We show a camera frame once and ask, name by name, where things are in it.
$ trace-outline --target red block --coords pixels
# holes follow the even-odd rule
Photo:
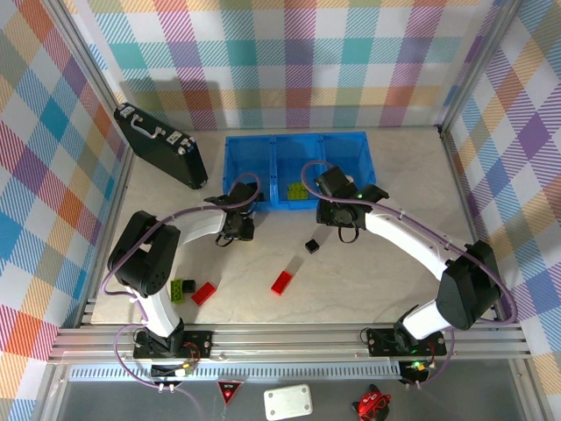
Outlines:
[[[292,275],[286,270],[283,270],[271,287],[272,292],[274,292],[277,296],[281,296],[291,280]]]
[[[199,288],[192,296],[191,299],[196,303],[196,305],[202,305],[209,297],[215,293],[217,289],[210,282],[205,283]]]

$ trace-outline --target black block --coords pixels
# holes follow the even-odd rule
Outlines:
[[[184,279],[181,289],[183,294],[193,294],[196,291],[196,283],[192,279]]]
[[[310,254],[313,254],[319,250],[319,244],[317,244],[317,241],[314,239],[311,239],[306,243],[306,250],[308,250]]]

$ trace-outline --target vent grille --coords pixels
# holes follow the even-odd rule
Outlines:
[[[139,377],[148,377],[150,366],[130,367]],[[399,363],[375,361],[358,363],[316,364],[199,364],[189,380],[351,380],[400,378]],[[70,381],[128,381],[130,376],[117,364],[76,365]]]

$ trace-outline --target bin compartment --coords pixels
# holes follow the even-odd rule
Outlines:
[[[288,185],[301,181],[302,168],[306,163],[322,159],[319,137],[317,134],[276,136],[275,143],[279,209],[316,207],[317,199],[311,194],[308,194],[308,200],[288,200]],[[314,185],[314,179],[321,173],[320,166],[314,166],[309,169],[306,180]]]
[[[322,135],[324,159],[350,175],[359,189],[376,184],[366,133],[330,133]]]
[[[265,203],[259,207],[268,209],[271,204],[273,172],[270,136],[236,136],[226,139],[224,153],[224,194],[228,194],[232,183],[243,173],[254,173],[261,179],[261,192]],[[253,182],[250,177],[243,182]]]

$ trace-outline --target white table surface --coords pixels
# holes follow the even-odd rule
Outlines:
[[[209,173],[208,185],[197,191],[136,159],[114,242],[135,211],[166,216],[222,194],[226,136],[273,132],[321,130],[193,133]],[[436,129],[366,133],[378,185],[409,215],[471,240]],[[219,248],[215,236],[207,236],[177,250],[170,279],[195,279],[197,288],[205,282],[217,287],[201,307],[189,296],[175,306],[186,323],[394,322],[413,305],[436,296],[438,281],[416,260],[368,232],[351,245],[342,244],[336,228],[316,224],[315,210],[258,213],[255,224],[252,242]],[[314,254],[304,248],[311,238],[321,245]],[[297,270],[284,294],[276,296],[270,288],[283,269]],[[109,288],[122,287],[112,280]],[[92,323],[139,320],[126,298],[98,295]]]

